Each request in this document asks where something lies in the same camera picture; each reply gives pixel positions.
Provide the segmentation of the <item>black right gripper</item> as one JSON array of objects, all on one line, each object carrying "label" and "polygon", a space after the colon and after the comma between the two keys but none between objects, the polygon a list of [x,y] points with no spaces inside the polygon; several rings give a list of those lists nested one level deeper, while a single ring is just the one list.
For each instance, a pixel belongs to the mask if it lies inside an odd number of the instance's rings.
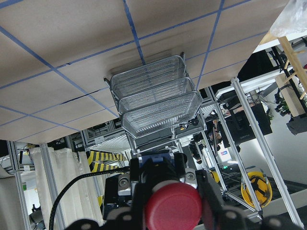
[{"label": "black right gripper", "polygon": [[183,153],[154,153],[106,179],[103,219],[107,230],[219,230],[222,207],[207,170],[187,168]]}]

